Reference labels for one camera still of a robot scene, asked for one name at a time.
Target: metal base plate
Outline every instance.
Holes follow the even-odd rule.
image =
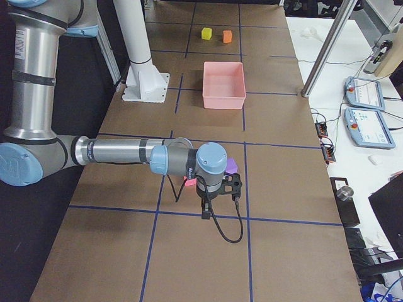
[[[161,73],[161,76],[168,84],[170,75]],[[122,95],[122,99],[130,102],[163,103],[165,102],[166,93],[167,88],[158,87],[155,90],[146,93],[142,98],[140,95],[140,86],[127,86]]]

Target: purple block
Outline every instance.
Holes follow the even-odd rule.
[[[238,172],[238,166],[237,163],[235,162],[235,159],[230,157],[227,159],[227,168],[225,169],[226,173],[233,174]]]

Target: yellow cube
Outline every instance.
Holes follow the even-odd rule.
[[[201,31],[201,38],[203,40],[209,40],[212,38],[213,30],[209,27],[204,27]]]

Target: orange cube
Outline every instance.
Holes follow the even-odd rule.
[[[222,32],[222,41],[224,43],[231,43],[232,42],[232,31],[224,30]]]

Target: screen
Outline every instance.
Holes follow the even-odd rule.
[[[403,257],[403,174],[369,196],[370,204],[399,258]]]
[[[376,111],[353,110],[363,142],[390,143]]]
[[[354,86],[356,88],[357,102],[377,107],[380,106],[377,84],[375,82],[355,79]]]

